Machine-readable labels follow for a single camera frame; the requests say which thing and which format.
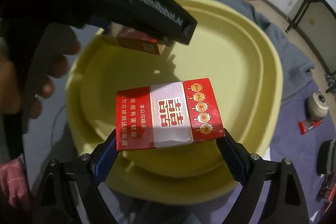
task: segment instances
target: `baseboard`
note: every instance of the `baseboard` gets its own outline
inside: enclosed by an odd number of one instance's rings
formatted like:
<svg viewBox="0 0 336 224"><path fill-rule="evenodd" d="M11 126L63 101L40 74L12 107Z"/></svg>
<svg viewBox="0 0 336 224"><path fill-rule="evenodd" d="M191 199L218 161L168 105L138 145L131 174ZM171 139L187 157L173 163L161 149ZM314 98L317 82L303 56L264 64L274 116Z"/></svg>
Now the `baseboard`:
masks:
<svg viewBox="0 0 336 224"><path fill-rule="evenodd" d="M279 15L281 15L288 23L291 23L291 19L282 12L278 7L276 7L274 4L270 3L268 0L262 0L264 3L266 3L268 6L270 6L273 10L275 10ZM328 75L331 75L331 71L329 70L326 62L324 61L322 55L319 53L313 42L307 37L307 35L298 27L295 27L295 30L298 32L299 35L305 40L307 45L310 47L312 52L315 54L316 58L319 60L319 62L322 65L322 68L324 69L325 73Z"/></svg>

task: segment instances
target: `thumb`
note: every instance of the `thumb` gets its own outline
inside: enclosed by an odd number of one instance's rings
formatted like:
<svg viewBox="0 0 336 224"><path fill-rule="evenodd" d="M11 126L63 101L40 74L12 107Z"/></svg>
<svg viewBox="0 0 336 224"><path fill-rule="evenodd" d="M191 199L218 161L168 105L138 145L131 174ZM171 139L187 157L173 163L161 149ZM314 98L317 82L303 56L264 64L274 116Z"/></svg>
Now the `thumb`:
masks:
<svg viewBox="0 0 336 224"><path fill-rule="evenodd" d="M6 54L6 44L0 38L0 111L5 114L19 112L21 95L16 80L16 68Z"/></svg>

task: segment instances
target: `tiled floor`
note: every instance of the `tiled floor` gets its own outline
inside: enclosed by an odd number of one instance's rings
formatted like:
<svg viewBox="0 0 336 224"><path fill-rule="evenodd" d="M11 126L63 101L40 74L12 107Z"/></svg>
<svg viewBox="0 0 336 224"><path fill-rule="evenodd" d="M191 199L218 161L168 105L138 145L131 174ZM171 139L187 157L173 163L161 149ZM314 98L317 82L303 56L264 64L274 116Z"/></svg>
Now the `tiled floor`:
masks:
<svg viewBox="0 0 336 224"><path fill-rule="evenodd" d="M258 12L265 15L272 23L280 27L280 29L286 35L288 40L294 45L296 45L299 49L301 49L310 58L310 60L312 60L312 62L315 65L315 69L312 70L313 78L315 82L317 83L318 87L320 88L321 93L325 96L327 105L329 106L329 109L330 109L331 117L336 127L335 97L331 93L328 93L328 94L325 93L325 90L328 88L328 85L327 85L327 82L325 81L324 70L322 68L322 65L316 58L315 54L309 48L305 40L297 33L297 31L291 29L288 32L288 34L285 32L285 29L288 26L287 21L281 15L279 15L275 10L273 10L270 6L268 6L266 3L264 3L261 0L251 1L250 3L256 8Z"/></svg>

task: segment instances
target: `lantern graphic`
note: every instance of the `lantern graphic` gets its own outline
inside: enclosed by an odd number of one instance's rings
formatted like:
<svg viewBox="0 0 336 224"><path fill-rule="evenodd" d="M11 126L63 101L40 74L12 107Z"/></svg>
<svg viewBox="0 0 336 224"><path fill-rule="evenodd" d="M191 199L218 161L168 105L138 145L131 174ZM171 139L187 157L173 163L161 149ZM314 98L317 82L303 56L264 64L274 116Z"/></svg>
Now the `lantern graphic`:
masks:
<svg viewBox="0 0 336 224"><path fill-rule="evenodd" d="M205 95L202 92L196 92L190 99L194 99L196 102L202 102L205 99Z"/></svg>
<svg viewBox="0 0 336 224"><path fill-rule="evenodd" d="M211 124L204 123L196 131L201 131L203 134L209 134L212 131L212 129L213 128Z"/></svg>
<svg viewBox="0 0 336 224"><path fill-rule="evenodd" d="M193 84L190 88L188 88L188 90L192 90L194 92L198 92L198 91L201 91L202 90L202 85L201 84L198 84L198 83L195 83Z"/></svg>
<svg viewBox="0 0 336 224"><path fill-rule="evenodd" d="M204 111L206 111L208 109L208 105L206 103L199 102L192 109L196 109L198 112L204 112Z"/></svg>
<svg viewBox="0 0 336 224"><path fill-rule="evenodd" d="M199 114L199 115L197 116L197 118L194 119L194 120L198 120L198 121L201 122L201 123L206 123L206 122L208 122L208 121L210 120L210 117L211 117L211 116L210 116L208 113L203 112L203 113Z"/></svg>

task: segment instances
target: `power outlet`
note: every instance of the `power outlet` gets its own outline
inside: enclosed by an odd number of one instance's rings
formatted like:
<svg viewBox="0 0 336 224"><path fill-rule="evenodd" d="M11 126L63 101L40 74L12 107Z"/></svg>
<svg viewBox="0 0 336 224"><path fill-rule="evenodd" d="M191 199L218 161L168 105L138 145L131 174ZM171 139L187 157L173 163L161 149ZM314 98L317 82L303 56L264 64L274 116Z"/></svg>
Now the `power outlet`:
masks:
<svg viewBox="0 0 336 224"><path fill-rule="evenodd" d="M312 17L310 17L310 18L308 19L308 22L309 22L310 25L312 25L312 26L314 26L315 23L316 23L316 21L315 21Z"/></svg>

